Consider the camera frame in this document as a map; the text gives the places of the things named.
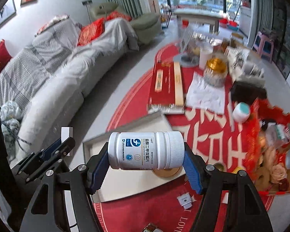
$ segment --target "gray round base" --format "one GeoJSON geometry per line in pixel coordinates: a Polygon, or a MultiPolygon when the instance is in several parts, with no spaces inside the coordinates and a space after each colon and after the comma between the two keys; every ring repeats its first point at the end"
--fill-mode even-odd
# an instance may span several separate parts
{"type": "Polygon", "coordinates": [[[191,68],[191,67],[196,67],[199,65],[199,58],[195,57],[192,61],[185,61],[184,59],[182,59],[182,57],[186,56],[186,54],[178,54],[173,58],[174,62],[179,62],[181,67],[185,67],[185,68],[191,68]]]}

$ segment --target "green sofa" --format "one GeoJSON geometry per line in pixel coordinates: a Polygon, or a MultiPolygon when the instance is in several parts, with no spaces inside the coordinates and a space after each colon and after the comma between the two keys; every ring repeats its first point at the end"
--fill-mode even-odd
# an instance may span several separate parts
{"type": "MultiPolygon", "coordinates": [[[[117,3],[101,3],[98,6],[92,6],[89,13],[92,20],[97,20],[113,11],[127,15],[123,7],[117,3]]],[[[141,15],[130,21],[130,24],[138,35],[139,44],[149,44],[162,31],[160,16],[155,13],[141,15]]]]}

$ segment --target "bottle label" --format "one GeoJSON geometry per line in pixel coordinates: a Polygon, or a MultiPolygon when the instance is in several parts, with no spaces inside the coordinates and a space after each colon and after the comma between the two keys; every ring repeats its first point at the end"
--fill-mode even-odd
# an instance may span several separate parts
{"type": "Polygon", "coordinates": [[[155,136],[140,135],[138,138],[121,140],[121,168],[155,169],[155,136]]]}

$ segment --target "red table mat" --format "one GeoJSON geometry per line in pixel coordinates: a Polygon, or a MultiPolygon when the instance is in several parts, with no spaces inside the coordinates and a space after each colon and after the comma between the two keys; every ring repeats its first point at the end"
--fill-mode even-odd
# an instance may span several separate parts
{"type": "MultiPolygon", "coordinates": [[[[169,44],[158,51],[155,62],[172,60],[177,54],[175,45],[169,44]]],[[[184,94],[188,91],[194,71],[203,75],[203,71],[197,67],[182,68],[184,94]]],[[[151,78],[152,69],[130,89],[113,115],[108,131],[147,114],[146,105],[151,78]]],[[[231,78],[228,77],[225,84],[226,106],[231,86],[231,78]]],[[[242,160],[247,145],[243,142],[244,131],[241,125],[236,124],[235,132],[231,133],[226,106],[224,115],[186,108],[185,114],[167,115],[167,118],[174,130],[183,133],[184,140],[195,154],[202,156],[208,164],[221,162],[228,172],[232,172],[237,166],[243,167],[242,160]]],[[[104,231],[141,232],[147,224],[154,223],[164,232],[188,232],[198,212],[201,198],[191,189],[185,176],[181,176],[150,191],[116,201],[94,204],[94,206],[104,231]],[[194,202],[192,208],[184,210],[178,203],[177,197],[187,192],[193,196],[194,202]]],[[[267,210],[273,198],[273,196],[262,196],[267,210]]],[[[215,228],[217,232],[222,231],[226,206],[220,205],[215,228]]]]}

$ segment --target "white cabinet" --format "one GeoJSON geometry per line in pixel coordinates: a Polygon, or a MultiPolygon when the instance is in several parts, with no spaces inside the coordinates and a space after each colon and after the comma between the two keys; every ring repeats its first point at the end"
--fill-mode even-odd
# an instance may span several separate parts
{"type": "Polygon", "coordinates": [[[249,35],[250,21],[251,21],[251,9],[247,7],[240,7],[240,24],[239,29],[246,35],[249,35]]]}

